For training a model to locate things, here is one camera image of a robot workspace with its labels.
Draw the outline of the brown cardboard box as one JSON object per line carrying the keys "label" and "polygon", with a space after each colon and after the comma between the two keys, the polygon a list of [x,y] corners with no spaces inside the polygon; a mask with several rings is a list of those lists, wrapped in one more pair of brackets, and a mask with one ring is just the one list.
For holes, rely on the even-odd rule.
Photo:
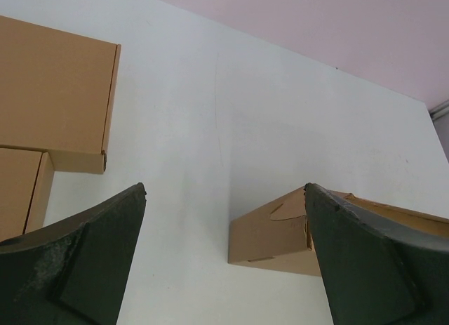
{"label": "brown cardboard box", "polygon": [[[350,203],[436,236],[448,236],[448,219],[334,191]],[[320,277],[321,272],[300,187],[239,218],[229,226],[228,263]]]}

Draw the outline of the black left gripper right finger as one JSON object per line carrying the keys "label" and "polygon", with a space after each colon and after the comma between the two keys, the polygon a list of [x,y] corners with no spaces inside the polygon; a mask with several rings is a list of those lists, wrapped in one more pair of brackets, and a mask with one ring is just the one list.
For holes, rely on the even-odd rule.
{"label": "black left gripper right finger", "polygon": [[447,324],[448,220],[304,189],[335,324]]}

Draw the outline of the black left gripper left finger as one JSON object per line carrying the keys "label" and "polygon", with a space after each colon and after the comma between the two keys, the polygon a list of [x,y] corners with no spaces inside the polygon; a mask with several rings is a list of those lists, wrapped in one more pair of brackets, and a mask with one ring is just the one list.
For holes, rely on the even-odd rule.
{"label": "black left gripper left finger", "polygon": [[116,324],[145,214],[133,185],[1,242],[2,324]]}

